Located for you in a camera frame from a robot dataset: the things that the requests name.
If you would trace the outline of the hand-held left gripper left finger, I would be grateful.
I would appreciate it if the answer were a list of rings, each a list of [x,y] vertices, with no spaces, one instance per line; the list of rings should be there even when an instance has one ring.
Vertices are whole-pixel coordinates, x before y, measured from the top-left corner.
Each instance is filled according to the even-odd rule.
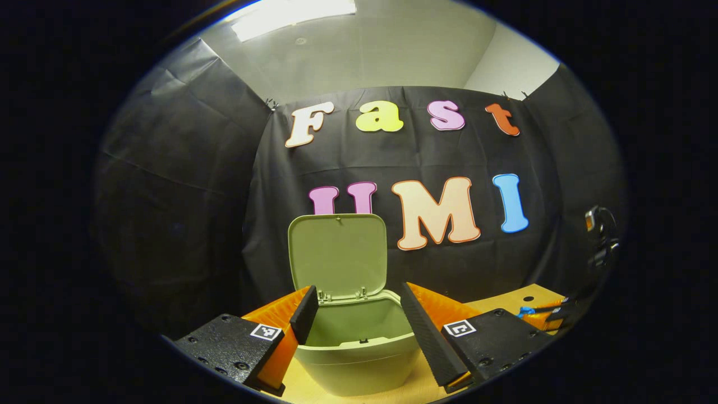
[[[230,383],[280,397],[284,377],[318,311],[315,286],[307,286],[248,314],[218,315],[173,341],[197,366]]]

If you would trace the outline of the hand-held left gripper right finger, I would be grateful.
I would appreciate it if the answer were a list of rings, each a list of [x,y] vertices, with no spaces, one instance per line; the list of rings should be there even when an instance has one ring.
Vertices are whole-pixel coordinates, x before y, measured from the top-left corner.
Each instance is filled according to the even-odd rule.
[[[412,282],[399,294],[433,378],[446,393],[499,378],[556,338],[504,307],[477,310]]]

